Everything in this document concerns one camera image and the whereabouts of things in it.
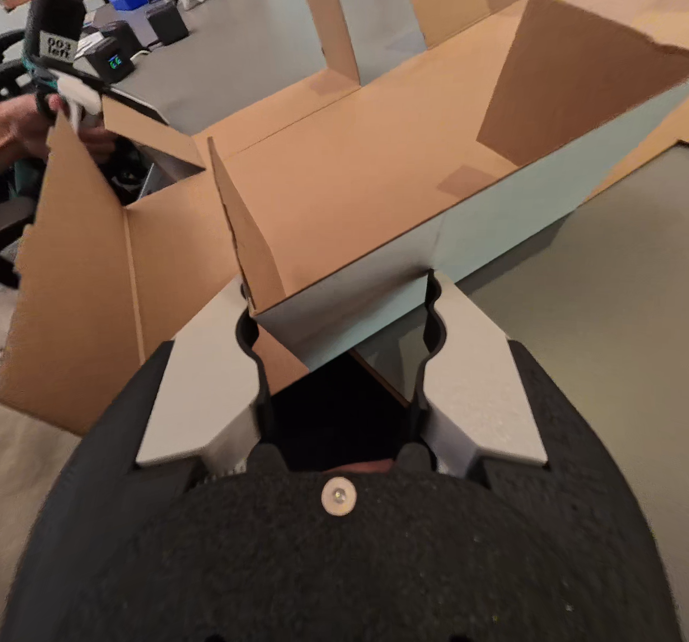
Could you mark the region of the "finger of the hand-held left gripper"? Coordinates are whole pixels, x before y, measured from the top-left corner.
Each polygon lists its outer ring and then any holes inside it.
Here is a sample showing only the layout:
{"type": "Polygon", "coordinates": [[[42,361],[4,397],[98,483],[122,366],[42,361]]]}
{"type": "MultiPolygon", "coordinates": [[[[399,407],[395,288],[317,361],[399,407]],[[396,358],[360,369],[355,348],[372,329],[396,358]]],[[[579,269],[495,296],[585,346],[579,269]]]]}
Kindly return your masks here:
{"type": "Polygon", "coordinates": [[[104,100],[106,97],[111,100],[120,103],[141,115],[149,117],[150,119],[157,121],[164,125],[169,125],[168,120],[161,114],[154,106],[143,101],[139,97],[127,94],[122,90],[106,90],[101,94],[101,99],[104,100]]]}

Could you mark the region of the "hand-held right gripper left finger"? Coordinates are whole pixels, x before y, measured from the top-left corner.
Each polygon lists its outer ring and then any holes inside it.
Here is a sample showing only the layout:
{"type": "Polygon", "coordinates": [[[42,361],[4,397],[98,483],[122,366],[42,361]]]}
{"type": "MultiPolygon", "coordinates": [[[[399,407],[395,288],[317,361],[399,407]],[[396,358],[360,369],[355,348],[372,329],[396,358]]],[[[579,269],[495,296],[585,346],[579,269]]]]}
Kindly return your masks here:
{"type": "Polygon", "coordinates": [[[235,276],[175,336],[136,462],[199,458],[233,473],[269,439],[269,386],[235,276]]]}

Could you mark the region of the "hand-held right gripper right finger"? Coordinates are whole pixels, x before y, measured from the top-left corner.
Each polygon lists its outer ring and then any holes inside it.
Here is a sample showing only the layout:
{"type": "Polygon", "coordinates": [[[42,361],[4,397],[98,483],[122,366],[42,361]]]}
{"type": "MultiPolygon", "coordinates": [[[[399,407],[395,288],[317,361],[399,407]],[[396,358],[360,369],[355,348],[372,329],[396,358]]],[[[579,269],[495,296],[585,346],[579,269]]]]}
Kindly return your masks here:
{"type": "Polygon", "coordinates": [[[413,437],[454,477],[467,477],[482,459],[545,467],[547,451],[506,334],[435,270],[425,308],[428,354],[414,386],[413,437]]]}

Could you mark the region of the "large cardboard box with lid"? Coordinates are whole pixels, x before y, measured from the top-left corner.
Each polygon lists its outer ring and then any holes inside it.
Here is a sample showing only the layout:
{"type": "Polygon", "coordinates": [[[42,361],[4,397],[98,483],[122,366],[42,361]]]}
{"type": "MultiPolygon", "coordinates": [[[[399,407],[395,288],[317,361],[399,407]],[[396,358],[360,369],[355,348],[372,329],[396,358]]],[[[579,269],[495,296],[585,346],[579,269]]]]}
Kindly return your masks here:
{"type": "Polygon", "coordinates": [[[411,0],[426,50],[327,68],[189,137],[108,97],[108,130],[191,171],[122,206],[68,119],[23,233],[1,403],[83,434],[238,273],[311,370],[568,215],[688,94],[688,0],[411,0]]]}

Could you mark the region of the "person's left hand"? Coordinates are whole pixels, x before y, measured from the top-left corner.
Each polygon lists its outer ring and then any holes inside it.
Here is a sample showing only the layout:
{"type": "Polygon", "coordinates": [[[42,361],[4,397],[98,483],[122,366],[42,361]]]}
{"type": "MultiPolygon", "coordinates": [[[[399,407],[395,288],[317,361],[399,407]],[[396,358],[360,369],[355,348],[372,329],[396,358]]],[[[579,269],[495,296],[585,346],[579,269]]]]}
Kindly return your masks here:
{"type": "MultiPolygon", "coordinates": [[[[1,172],[22,160],[47,162],[47,136],[52,124],[39,112],[32,95],[14,97],[1,103],[1,172]]],[[[79,129],[79,138],[93,160],[102,164],[115,152],[116,135],[102,124],[79,129]]]]}

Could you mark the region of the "black power bank with display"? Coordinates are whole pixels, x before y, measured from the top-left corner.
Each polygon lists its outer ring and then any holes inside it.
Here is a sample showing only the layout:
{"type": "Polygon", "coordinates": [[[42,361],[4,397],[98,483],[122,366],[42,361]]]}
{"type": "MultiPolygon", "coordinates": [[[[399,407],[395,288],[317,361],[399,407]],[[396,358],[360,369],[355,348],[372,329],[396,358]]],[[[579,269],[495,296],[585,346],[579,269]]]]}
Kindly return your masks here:
{"type": "Polygon", "coordinates": [[[131,75],[135,65],[115,37],[105,37],[89,48],[84,58],[108,86],[118,84],[131,75]]]}

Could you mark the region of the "black battery block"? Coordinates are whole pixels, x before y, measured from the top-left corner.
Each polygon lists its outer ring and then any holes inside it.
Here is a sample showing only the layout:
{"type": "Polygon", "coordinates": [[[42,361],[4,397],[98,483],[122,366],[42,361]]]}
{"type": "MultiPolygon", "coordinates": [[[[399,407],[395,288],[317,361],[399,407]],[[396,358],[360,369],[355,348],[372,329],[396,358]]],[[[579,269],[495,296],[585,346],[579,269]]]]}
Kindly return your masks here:
{"type": "Polygon", "coordinates": [[[142,45],[132,26],[125,20],[119,19],[108,22],[101,26],[99,31],[105,38],[114,38],[119,48],[129,57],[147,50],[142,45]]]}
{"type": "Polygon", "coordinates": [[[169,46],[189,36],[189,29],[174,1],[151,5],[145,11],[145,18],[156,36],[152,46],[169,46]]]}

